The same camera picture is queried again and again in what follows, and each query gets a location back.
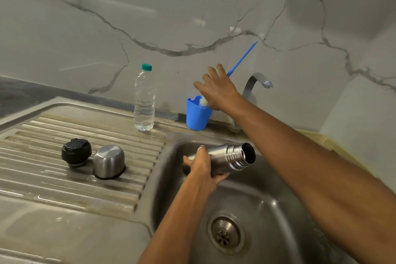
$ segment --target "chrome faucet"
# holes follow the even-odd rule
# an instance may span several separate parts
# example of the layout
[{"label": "chrome faucet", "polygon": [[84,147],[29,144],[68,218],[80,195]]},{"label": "chrome faucet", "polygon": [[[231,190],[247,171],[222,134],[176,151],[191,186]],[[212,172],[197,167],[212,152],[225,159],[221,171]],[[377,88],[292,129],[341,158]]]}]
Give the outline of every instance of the chrome faucet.
[{"label": "chrome faucet", "polygon": [[[260,72],[255,72],[247,80],[244,92],[242,93],[243,98],[245,98],[246,100],[249,100],[250,94],[253,90],[253,87],[254,87],[256,81],[261,83],[261,86],[266,89],[272,88],[274,86],[272,84],[272,81],[270,81],[265,75],[263,75]],[[234,132],[238,132],[241,130],[241,127],[234,120],[232,121],[229,128],[231,131],[234,131]]]}]

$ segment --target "blue brush handle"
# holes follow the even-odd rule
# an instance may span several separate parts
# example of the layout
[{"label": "blue brush handle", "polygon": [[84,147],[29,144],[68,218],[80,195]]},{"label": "blue brush handle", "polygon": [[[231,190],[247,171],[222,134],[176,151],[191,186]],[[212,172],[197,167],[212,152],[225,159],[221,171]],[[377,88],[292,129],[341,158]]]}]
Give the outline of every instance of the blue brush handle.
[{"label": "blue brush handle", "polygon": [[256,46],[257,42],[255,42],[252,46],[250,46],[250,48],[248,49],[248,51],[246,51],[245,55],[242,56],[242,58],[236,63],[236,65],[227,73],[227,76],[230,77],[232,73],[234,73],[236,67],[239,66],[239,64],[244,60],[244,58],[249,54],[249,52],[254,48],[254,46]]}]

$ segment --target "blue container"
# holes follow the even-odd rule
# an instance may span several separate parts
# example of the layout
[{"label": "blue container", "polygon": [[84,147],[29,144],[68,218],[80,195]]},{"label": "blue container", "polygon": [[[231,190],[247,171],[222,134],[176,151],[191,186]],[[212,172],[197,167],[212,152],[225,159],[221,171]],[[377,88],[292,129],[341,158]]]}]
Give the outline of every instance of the blue container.
[{"label": "blue container", "polygon": [[204,130],[213,110],[210,107],[199,105],[202,96],[196,96],[194,100],[187,99],[187,126],[192,130]]}]

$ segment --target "drain strainer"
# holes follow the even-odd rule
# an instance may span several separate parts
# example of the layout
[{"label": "drain strainer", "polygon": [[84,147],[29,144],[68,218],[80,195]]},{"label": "drain strainer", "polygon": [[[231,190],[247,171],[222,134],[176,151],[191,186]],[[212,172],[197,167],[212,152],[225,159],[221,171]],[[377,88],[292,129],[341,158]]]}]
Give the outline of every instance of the drain strainer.
[{"label": "drain strainer", "polygon": [[207,222],[207,232],[212,244],[226,254],[234,254],[244,247],[245,232],[240,221],[227,212],[216,212]]}]

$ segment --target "plastic water bottle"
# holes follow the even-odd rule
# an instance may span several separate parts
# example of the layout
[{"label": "plastic water bottle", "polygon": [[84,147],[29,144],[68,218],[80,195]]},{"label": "plastic water bottle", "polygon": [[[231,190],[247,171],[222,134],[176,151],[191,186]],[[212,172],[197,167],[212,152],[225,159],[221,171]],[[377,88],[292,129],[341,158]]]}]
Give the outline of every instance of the plastic water bottle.
[{"label": "plastic water bottle", "polygon": [[151,130],[154,126],[154,103],[156,86],[151,65],[143,64],[142,72],[135,81],[135,109],[133,110],[135,128],[137,130]]}]

